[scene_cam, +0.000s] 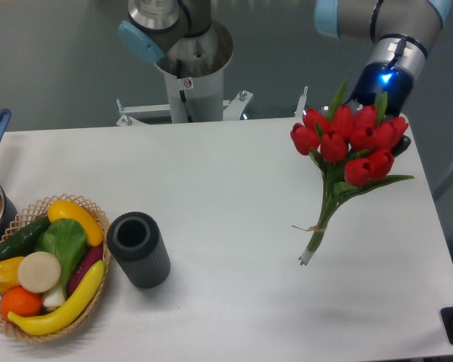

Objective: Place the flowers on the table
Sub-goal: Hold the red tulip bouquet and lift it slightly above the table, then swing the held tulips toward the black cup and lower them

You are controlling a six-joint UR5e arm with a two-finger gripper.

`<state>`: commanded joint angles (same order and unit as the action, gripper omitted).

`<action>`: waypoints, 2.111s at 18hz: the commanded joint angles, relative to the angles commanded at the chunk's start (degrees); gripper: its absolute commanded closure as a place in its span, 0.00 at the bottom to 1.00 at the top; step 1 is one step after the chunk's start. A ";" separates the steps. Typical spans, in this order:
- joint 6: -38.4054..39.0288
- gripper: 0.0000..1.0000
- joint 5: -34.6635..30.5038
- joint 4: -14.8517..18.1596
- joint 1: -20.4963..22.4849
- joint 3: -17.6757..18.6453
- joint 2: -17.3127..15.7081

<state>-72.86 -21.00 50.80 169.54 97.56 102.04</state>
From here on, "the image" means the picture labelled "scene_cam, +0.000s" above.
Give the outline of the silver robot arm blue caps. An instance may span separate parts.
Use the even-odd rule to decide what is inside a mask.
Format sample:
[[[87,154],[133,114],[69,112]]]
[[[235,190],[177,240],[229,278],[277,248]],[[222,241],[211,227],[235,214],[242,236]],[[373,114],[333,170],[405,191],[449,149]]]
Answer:
[[[387,93],[387,115],[400,115],[451,7],[450,1],[318,1],[314,23],[319,33],[374,45],[346,104],[372,105],[378,93]]]

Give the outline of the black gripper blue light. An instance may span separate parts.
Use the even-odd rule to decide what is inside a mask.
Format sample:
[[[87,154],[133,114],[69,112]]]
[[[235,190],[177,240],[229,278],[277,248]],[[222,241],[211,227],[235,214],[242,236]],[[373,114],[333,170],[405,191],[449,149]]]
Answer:
[[[363,69],[356,86],[348,97],[345,96],[347,80],[343,80],[329,107],[324,108],[322,114],[326,115],[328,119],[333,119],[334,113],[340,106],[349,106],[355,110],[358,106],[374,105],[377,102],[377,95],[386,94],[387,106],[384,114],[391,118],[397,117],[413,87],[414,79],[407,71],[397,66],[389,67],[386,63],[371,63]],[[411,138],[403,135],[391,149],[393,157],[400,156],[410,145]]]

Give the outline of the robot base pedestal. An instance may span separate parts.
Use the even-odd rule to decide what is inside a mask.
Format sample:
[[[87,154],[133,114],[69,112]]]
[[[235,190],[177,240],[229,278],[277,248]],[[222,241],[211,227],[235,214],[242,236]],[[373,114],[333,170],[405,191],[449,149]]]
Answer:
[[[223,72],[233,38],[212,19],[210,1],[129,1],[119,36],[163,74],[174,123],[223,119]]]

